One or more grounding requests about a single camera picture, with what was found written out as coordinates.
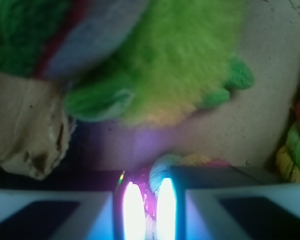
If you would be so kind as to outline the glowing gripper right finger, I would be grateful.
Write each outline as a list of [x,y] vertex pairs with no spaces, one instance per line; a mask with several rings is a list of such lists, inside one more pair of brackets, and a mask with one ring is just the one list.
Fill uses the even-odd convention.
[[256,167],[171,166],[156,226],[160,240],[300,240],[300,183]]

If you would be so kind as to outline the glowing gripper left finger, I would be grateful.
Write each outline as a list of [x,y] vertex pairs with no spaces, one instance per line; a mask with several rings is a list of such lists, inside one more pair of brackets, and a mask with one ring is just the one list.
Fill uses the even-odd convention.
[[144,240],[139,187],[115,191],[0,189],[0,240]]

